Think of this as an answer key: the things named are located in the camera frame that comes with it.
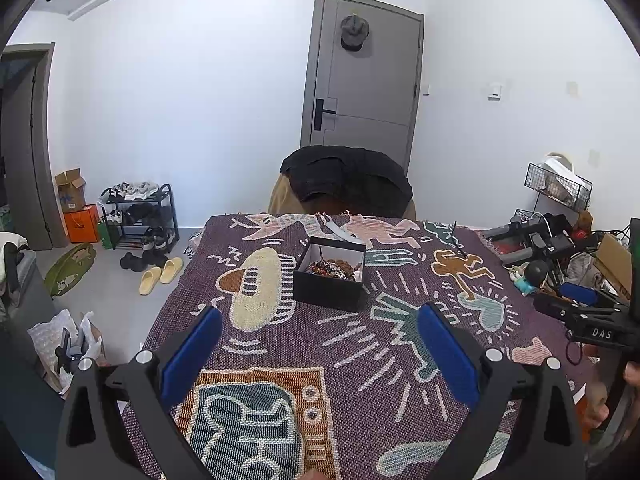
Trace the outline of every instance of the metal bolt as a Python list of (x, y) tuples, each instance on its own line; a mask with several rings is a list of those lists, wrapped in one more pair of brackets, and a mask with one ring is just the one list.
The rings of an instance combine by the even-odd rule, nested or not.
[(484, 353), (487, 359), (493, 363), (498, 363), (502, 361), (502, 352), (500, 352), (497, 348), (489, 348)]
[(149, 350), (143, 350), (141, 352), (138, 352), (138, 355), (136, 355), (136, 361), (138, 361), (141, 365), (148, 363), (153, 358), (154, 355)]
[(85, 372), (89, 368), (91, 368), (91, 365), (92, 365), (91, 359), (89, 359), (88, 357), (85, 357), (84, 359), (81, 359), (80, 362), (78, 363), (78, 370), (80, 370), (81, 372)]
[(556, 359), (555, 357), (549, 357), (546, 360), (546, 365), (551, 368), (552, 370), (559, 370), (560, 369), (560, 361), (558, 359)]

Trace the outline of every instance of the patterned woven tablecloth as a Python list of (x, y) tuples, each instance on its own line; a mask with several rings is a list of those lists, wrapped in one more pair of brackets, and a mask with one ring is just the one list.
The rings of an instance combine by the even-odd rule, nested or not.
[[(292, 298), (296, 259), (312, 235), (334, 237), (306, 215), (216, 216), (145, 343), (157, 349), (206, 304), (223, 313), (222, 338), (175, 412), (218, 480), (423, 478), (467, 409), (456, 402), (416, 329), (433, 301), (451, 324), (514, 361), (555, 355), (571, 389), (590, 362), (565, 359), (564, 327), (537, 313), (475, 232), (411, 220), (334, 216), (367, 243), (358, 313)], [(511, 403), (487, 459), (513, 427)], [(135, 416), (125, 424), (146, 473), (159, 478)]]

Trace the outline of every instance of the gray cap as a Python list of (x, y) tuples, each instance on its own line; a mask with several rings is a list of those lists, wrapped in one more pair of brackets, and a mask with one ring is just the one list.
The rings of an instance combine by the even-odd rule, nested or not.
[(342, 47), (352, 52), (359, 51), (369, 35), (369, 22), (352, 14), (342, 20), (340, 28), (342, 29), (342, 37), (340, 38)]

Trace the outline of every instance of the black box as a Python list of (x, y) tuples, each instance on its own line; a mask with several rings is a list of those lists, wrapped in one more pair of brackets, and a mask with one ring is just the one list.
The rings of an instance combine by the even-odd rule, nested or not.
[[(322, 259), (320, 248), (325, 260), (344, 260), (351, 267), (360, 264), (360, 269), (355, 273), (356, 281), (305, 272), (311, 263)], [(312, 236), (293, 271), (293, 299), (302, 303), (357, 312), (362, 294), (365, 250), (366, 247), (361, 244)]]

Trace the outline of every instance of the leaf-shaped rug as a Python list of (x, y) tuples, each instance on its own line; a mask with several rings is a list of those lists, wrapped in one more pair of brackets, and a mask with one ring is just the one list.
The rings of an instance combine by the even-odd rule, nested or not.
[(62, 296), (91, 269), (95, 260), (95, 249), (89, 242), (79, 244), (59, 257), (44, 278), (44, 285), (51, 296)]

